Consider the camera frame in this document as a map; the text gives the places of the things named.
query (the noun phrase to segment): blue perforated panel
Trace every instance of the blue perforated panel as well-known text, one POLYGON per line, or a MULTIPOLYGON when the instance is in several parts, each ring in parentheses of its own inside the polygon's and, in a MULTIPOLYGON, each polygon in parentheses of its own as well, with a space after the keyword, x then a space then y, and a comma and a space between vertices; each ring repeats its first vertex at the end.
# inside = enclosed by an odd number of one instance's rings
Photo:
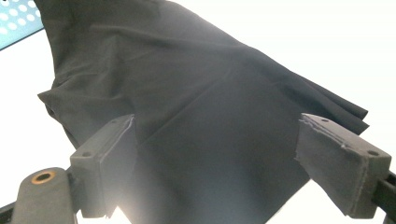
POLYGON ((0 0, 0 49, 43 29, 32 0, 0 0))

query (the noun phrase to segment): black fabric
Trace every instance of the black fabric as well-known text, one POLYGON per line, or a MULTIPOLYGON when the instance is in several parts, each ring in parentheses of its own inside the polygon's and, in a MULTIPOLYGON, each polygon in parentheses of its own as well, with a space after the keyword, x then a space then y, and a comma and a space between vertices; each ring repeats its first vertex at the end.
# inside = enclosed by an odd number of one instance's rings
POLYGON ((39 94, 75 147, 135 113, 121 209, 134 224, 268 220, 308 176, 301 113, 354 133, 367 111, 166 1, 36 0, 55 80, 39 94))

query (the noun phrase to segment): white background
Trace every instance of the white background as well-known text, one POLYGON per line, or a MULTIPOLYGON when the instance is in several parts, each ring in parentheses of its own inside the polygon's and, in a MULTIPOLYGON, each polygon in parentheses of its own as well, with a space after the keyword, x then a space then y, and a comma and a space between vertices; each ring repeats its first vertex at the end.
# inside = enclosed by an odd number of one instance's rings
MULTIPOLYGON (((239 41, 370 112, 361 137, 396 156, 396 1, 178 0, 239 41)), ((74 148, 36 95, 53 80, 45 32, 0 51, 0 206, 20 182, 47 167, 67 168, 74 148)), ((396 172, 396 162, 391 165, 396 172)), ((268 222, 382 223, 344 217, 314 182, 268 222)), ((127 223, 112 218, 79 223, 127 223)))

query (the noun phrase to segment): screw hole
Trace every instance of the screw hole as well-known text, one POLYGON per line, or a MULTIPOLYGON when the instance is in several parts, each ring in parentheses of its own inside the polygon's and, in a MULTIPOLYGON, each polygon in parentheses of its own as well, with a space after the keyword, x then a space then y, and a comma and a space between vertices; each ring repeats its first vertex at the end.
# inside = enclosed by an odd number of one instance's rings
POLYGON ((55 172, 45 171, 32 178, 32 183, 35 185, 40 185, 49 182, 53 177, 55 177, 55 172))
POLYGON ((83 157, 90 157, 91 156, 91 152, 84 152, 82 153, 83 157))
POLYGON ((377 152, 374 152, 372 150, 367 151, 370 155, 372 156, 379 156, 379 154, 377 152))
POLYGON ((43 174, 43 175, 38 176, 35 180, 43 181, 43 180, 46 180, 48 178, 50 178, 50 174, 43 174))

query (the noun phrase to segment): white hole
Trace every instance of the white hole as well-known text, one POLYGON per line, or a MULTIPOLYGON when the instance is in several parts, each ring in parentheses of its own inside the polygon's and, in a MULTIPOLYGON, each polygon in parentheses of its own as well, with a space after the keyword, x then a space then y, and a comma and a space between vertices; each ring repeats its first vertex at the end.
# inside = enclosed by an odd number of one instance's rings
POLYGON ((15 10, 14 8, 12 8, 12 9, 9 10, 9 15, 11 15, 11 16, 18 16, 18 11, 15 10))
POLYGON ((0 13, 0 20, 7 21, 8 20, 8 15, 6 13, 0 13))
POLYGON ((3 5, 3 7, 8 7, 9 6, 9 2, 8 1, 0 1, 1 5, 3 5))
POLYGON ((29 7, 35 7, 35 2, 34 1, 29 1, 29 2, 27 2, 27 5, 29 7))
POLYGON ((6 35, 8 33, 7 29, 4 27, 0 27, 0 34, 6 35))
POLYGON ((9 28, 10 30, 16 30, 16 29, 18 28, 18 26, 17 26, 17 24, 15 24, 14 22, 10 22, 10 23, 8 24, 8 28, 9 28))
POLYGON ((20 9, 20 11, 25 12, 27 11, 27 7, 25 5, 19 5, 18 8, 20 9))
POLYGON ((29 14, 29 15, 26 16, 26 19, 27 19, 28 21, 34 21, 34 20, 35 20, 35 16, 32 15, 32 14, 29 14))
POLYGON ((18 23, 19 23, 20 25, 26 25, 26 20, 24 20, 24 19, 22 19, 22 18, 19 18, 19 19, 18 19, 18 23))

